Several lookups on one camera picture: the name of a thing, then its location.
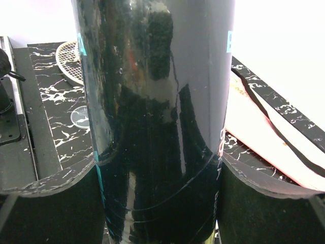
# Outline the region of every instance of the pink paper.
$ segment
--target pink paper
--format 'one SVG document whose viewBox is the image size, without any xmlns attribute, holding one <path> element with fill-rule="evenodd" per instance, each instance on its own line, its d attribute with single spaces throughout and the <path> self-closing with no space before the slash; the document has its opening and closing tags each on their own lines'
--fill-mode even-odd
<svg viewBox="0 0 325 244">
<path fill-rule="evenodd" d="M 233 136 L 301 186 L 325 191 L 325 178 L 307 168 L 277 136 L 235 74 L 230 80 L 225 125 Z"/>
</svg>

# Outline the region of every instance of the glossy black tube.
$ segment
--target glossy black tube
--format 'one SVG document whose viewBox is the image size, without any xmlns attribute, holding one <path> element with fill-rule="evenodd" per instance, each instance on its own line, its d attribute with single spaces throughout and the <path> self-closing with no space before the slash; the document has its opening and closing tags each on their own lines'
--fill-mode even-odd
<svg viewBox="0 0 325 244">
<path fill-rule="evenodd" d="M 114 243 L 213 243 L 234 0 L 73 0 Z"/>
</svg>

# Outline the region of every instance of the black marble surface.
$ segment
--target black marble surface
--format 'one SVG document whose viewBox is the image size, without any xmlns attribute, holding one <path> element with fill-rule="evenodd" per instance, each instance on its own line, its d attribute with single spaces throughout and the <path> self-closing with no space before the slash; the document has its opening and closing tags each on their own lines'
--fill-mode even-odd
<svg viewBox="0 0 325 244">
<path fill-rule="evenodd" d="M 29 45 L 28 49 L 58 158 L 64 169 L 90 156 L 92 147 L 89 130 L 76 128 L 70 120 L 71 112 L 75 108 L 85 105 L 84 88 L 72 87 L 57 66 L 55 51 L 60 44 L 33 44 Z M 247 72 L 247 68 L 236 59 L 233 59 L 233 68 L 240 72 Z M 267 86 L 267 89 L 260 88 L 256 92 L 265 97 L 270 94 L 269 89 L 271 88 Z M 224 150 L 256 170 L 278 180 L 295 184 L 290 178 L 229 133 L 226 135 Z"/>
<path fill-rule="evenodd" d="M 71 112 L 84 106 L 84 87 L 72 87 L 55 61 L 61 43 L 29 45 L 30 58 L 47 113 L 53 141 L 62 168 L 92 154 L 89 129 L 79 129 L 70 120 Z"/>
</svg>

